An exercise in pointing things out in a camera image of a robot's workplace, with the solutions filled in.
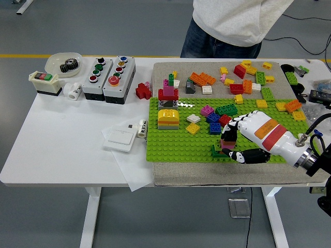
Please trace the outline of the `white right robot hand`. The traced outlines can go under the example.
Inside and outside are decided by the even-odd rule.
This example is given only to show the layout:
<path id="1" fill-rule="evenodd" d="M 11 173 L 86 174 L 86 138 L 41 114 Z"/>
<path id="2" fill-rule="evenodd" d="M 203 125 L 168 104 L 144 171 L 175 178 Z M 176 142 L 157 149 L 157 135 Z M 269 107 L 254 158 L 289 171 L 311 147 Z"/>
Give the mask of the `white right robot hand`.
<path id="1" fill-rule="evenodd" d="M 253 111 L 233 118 L 223 128 L 221 139 L 231 141 L 237 133 L 258 145 L 256 149 L 233 151 L 223 148 L 222 152 L 231 159 L 243 164 L 266 163 L 271 155 L 279 155 L 294 167 L 308 169 L 316 159 L 312 149 L 306 143 L 297 145 L 298 139 L 264 112 Z"/>

